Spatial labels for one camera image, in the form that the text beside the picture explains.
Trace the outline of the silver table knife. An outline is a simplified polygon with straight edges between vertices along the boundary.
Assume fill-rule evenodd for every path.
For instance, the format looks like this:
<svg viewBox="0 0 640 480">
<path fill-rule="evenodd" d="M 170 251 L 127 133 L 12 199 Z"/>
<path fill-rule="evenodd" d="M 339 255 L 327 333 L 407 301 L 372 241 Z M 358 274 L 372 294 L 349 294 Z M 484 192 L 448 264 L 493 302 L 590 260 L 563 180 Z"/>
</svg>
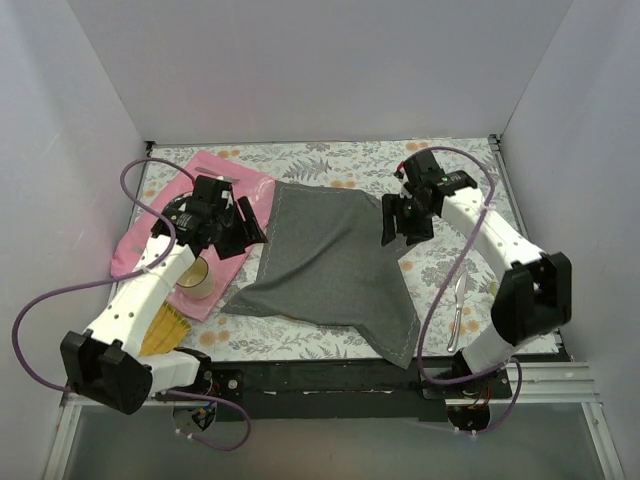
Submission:
<svg viewBox="0 0 640 480">
<path fill-rule="evenodd" d="M 447 344 L 448 353 L 455 353 L 457 349 L 459 332 L 461 328 L 462 313 L 464 308 L 464 300 L 466 295 L 467 279 L 468 279 L 468 273 L 467 271 L 463 271 L 460 274 L 455 285 L 454 299 L 455 299 L 456 309 L 454 314 L 454 321 L 453 321 L 453 326 L 451 330 L 451 335 L 449 338 L 449 342 Z"/>
</svg>

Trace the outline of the grey cloth napkin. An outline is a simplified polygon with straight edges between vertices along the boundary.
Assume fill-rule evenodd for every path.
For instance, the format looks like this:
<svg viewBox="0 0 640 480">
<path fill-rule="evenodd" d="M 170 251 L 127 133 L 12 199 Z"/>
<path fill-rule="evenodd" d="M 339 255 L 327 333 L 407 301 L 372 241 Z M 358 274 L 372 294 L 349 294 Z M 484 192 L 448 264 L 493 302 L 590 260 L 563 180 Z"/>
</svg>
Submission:
<svg viewBox="0 0 640 480">
<path fill-rule="evenodd" d="M 381 205 L 370 194 L 277 183 L 256 279 L 222 310 L 352 327 L 406 369 L 420 329 L 398 264 L 408 249 L 382 245 L 381 235 Z"/>
</svg>

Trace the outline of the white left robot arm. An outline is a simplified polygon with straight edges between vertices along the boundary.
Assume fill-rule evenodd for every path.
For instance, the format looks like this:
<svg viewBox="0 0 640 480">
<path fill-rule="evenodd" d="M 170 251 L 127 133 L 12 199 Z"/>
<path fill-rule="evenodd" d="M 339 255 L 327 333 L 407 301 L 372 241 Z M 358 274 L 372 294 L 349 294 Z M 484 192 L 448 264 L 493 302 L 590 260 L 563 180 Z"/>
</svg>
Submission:
<svg viewBox="0 0 640 480">
<path fill-rule="evenodd" d="M 193 400 L 205 398 L 213 386 L 205 369 L 208 356 L 184 348 L 145 356 L 143 340 L 179 278 L 202 251 L 213 248 L 225 260 L 265 240 L 247 197 L 235 197 L 227 181 L 198 176 L 184 203 L 165 207 L 154 222 L 134 278 L 122 284 L 84 332 L 68 332 L 62 340 L 70 388 L 124 414 L 173 388 Z"/>
</svg>

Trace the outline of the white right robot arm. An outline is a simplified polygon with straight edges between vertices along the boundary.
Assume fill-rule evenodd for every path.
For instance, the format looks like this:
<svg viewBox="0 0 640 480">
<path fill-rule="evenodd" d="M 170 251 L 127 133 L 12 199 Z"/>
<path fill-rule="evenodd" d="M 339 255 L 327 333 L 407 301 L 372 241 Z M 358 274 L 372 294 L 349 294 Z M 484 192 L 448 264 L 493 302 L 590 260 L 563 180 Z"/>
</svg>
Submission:
<svg viewBox="0 0 640 480">
<path fill-rule="evenodd" d="M 490 207 L 494 193 L 482 192 L 463 170 L 445 172 L 436 148 L 420 150 L 395 169 L 398 194 L 382 198 L 382 242 L 402 235 L 409 246 L 433 237 L 433 217 L 464 236 L 462 251 L 475 249 L 498 282 L 491 322 L 466 347 L 455 353 L 448 371 L 425 382 L 453 386 L 475 397 L 489 384 L 489 375 L 511 362 L 535 338 L 567 324 L 572 316 L 572 264 L 561 253 L 549 254 L 516 231 Z"/>
</svg>

